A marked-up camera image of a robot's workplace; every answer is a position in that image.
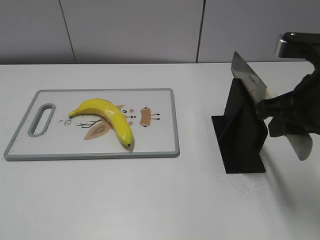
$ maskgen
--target cutting board handle hole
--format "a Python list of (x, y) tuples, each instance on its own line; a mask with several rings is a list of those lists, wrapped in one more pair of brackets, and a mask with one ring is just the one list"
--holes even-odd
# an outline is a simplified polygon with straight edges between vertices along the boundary
[(53, 103), (46, 103), (38, 109), (28, 130), (30, 137), (41, 136), (47, 131), (55, 109), (56, 106)]

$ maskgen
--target knife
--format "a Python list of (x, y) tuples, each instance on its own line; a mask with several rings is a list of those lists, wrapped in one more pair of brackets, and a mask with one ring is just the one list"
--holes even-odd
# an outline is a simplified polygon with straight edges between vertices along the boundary
[[(236, 79), (241, 79), (244, 87), (249, 92), (255, 104), (261, 100), (275, 98), (277, 95), (267, 88), (267, 85), (260, 77), (251, 69), (246, 61), (235, 51), (231, 63), (231, 72)], [(313, 140), (309, 134), (292, 135), (287, 134), (297, 157), (304, 161), (311, 153)]]

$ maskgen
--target black stand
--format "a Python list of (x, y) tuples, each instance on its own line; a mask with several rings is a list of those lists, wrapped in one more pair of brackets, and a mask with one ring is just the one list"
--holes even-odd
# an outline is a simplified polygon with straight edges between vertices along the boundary
[(224, 115), (211, 119), (227, 174), (266, 172), (259, 153), (268, 129), (240, 79), (232, 80)]

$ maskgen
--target gray cutting board rim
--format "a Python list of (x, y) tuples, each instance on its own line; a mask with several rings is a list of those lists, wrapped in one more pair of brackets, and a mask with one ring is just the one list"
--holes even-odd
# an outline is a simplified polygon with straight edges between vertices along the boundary
[[(97, 152), (97, 153), (58, 153), (58, 154), (10, 154), (20, 130), (22, 129), (37, 97), (41, 93), (64, 92), (134, 92), (134, 91), (169, 91), (170, 107), (172, 113), (174, 150), (170, 151), (133, 151), (133, 152)], [(24, 114), (17, 130), (10, 140), (3, 156), (7, 161), (43, 161), (43, 160), (88, 160), (88, 159), (122, 159), (122, 158), (174, 158), (179, 156), (180, 147), (178, 139), (178, 127), (175, 109), (174, 92), (171, 88), (129, 88), (129, 89), (43, 89), (36, 92), (26, 113)]]

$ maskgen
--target banana tip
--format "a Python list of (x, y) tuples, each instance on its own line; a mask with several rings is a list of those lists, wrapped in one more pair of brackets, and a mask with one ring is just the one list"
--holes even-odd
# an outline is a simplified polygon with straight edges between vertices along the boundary
[(74, 117), (74, 116), (76, 116), (76, 115), (78, 115), (78, 110), (77, 110), (77, 109), (74, 110), (74, 111), (69, 112), (69, 116), (70, 116), (70, 117)]

